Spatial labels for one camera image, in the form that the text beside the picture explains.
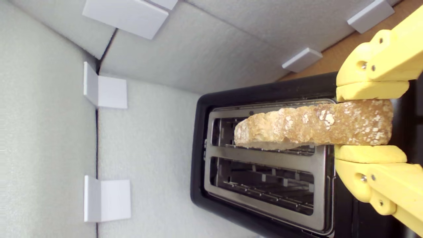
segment toaster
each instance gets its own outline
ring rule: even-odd
[[[192,149],[191,199],[264,237],[401,237],[407,228],[356,200],[337,177],[333,145],[288,150],[237,147],[234,128],[256,113],[336,103],[337,72],[202,96]],[[418,161],[416,83],[393,100],[393,135]]]

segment white plastic bracket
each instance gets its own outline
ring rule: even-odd
[[[131,218],[131,186],[129,180],[100,181],[86,175],[84,183],[85,222]]]
[[[173,8],[174,0],[158,0]],[[169,13],[141,0],[86,0],[82,14],[132,34],[153,39]]]
[[[88,62],[84,62],[84,96],[96,107],[128,108],[126,80],[98,76]]]
[[[394,12],[394,9],[385,0],[375,0],[359,13],[348,19],[347,22],[358,32],[364,33]]]
[[[282,64],[282,68],[287,69],[292,72],[300,72],[310,65],[317,62],[321,59],[323,55],[310,48],[303,49],[300,53],[296,54],[294,57]]]

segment toaster slot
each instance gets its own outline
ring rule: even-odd
[[[240,149],[262,150],[260,148],[245,148],[235,145],[234,130],[238,123],[242,122],[247,117],[234,117],[234,118],[218,118],[213,121],[211,132],[211,144],[220,147],[232,147]],[[295,155],[311,156],[314,154],[314,146],[300,146],[293,149],[286,150],[270,150],[276,153],[286,153]]]
[[[314,177],[305,171],[213,157],[210,182],[219,188],[290,209],[313,214]]]

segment bread slice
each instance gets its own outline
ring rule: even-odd
[[[302,145],[387,144],[392,134],[390,100],[317,104],[250,116],[235,127],[242,147],[292,149]]]

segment stainless steel frame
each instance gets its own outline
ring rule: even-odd
[[[296,155],[293,155],[289,153],[283,153],[283,151],[272,152],[247,148],[238,148],[236,146],[222,147],[212,145],[213,123],[215,122],[215,119],[248,117],[249,115],[251,115],[251,111],[253,111],[253,113],[265,113],[269,111],[277,111],[282,107],[294,108],[318,103],[335,102],[330,99],[306,100],[266,105],[248,105],[243,107],[217,108],[212,111],[209,115],[207,142],[205,143],[206,152],[204,159],[206,163],[204,187],[206,191],[208,191],[213,196],[219,197],[221,199],[240,205],[244,208],[253,210],[257,213],[272,217],[274,219],[301,227],[305,230],[310,230],[313,232],[322,231],[325,227],[325,217],[333,216],[333,209],[331,214],[327,214],[327,209],[325,208],[328,204],[325,201],[325,188],[327,187],[326,183],[332,183],[332,181],[329,181],[327,179],[326,145],[315,147],[315,151],[311,155],[302,155],[299,152]],[[210,163],[212,157],[226,158],[246,163],[262,164],[277,168],[286,168],[312,173],[314,176],[313,214],[305,215],[293,210],[289,210],[271,203],[263,202],[252,197],[245,196],[212,185],[210,183]],[[329,192],[330,194],[333,194],[333,186],[330,186],[330,188],[332,189],[332,191]],[[333,206],[332,196],[329,196],[328,199],[331,199],[329,204],[330,206]]]

